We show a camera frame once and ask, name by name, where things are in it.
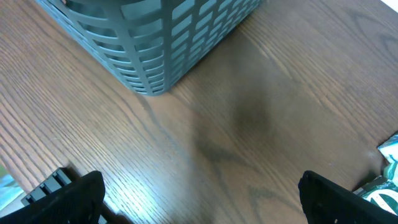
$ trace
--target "green patterned object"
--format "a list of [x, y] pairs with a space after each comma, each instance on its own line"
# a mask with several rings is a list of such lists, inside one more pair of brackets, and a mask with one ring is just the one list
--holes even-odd
[[0, 210], [23, 192], [7, 170], [0, 166]]
[[384, 169], [383, 176], [398, 186], [398, 162], [393, 162]]
[[381, 154], [390, 162], [398, 161], [398, 133], [395, 133], [381, 146], [377, 147]]
[[383, 176], [354, 191], [354, 194], [392, 214], [398, 213], [398, 187]]

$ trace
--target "plastic crate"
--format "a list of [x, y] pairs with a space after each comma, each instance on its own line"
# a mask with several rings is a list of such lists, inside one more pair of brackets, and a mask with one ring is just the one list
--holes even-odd
[[126, 87], [165, 93], [260, 0], [36, 0]]

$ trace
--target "wood grain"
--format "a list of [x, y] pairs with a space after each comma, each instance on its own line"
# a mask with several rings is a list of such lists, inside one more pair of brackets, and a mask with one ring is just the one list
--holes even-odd
[[100, 170], [134, 223], [306, 223], [314, 170], [352, 189], [398, 129], [398, 14], [264, 2], [169, 93], [125, 89], [31, 1], [0, 2], [0, 159], [30, 191]]

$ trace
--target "black plastic object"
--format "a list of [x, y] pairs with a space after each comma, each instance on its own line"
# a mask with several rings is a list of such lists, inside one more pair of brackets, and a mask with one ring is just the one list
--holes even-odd
[[105, 224], [100, 214], [105, 196], [101, 172], [90, 172], [72, 182], [64, 171], [57, 169], [22, 199], [24, 208], [1, 218], [0, 224]]
[[398, 217], [330, 180], [305, 171], [298, 184], [308, 224], [390, 224]]

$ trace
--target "gray plastic basket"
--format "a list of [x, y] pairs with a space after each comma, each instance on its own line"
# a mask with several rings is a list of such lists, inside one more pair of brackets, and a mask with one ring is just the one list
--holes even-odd
[[260, 0], [36, 0], [126, 87], [160, 95]]

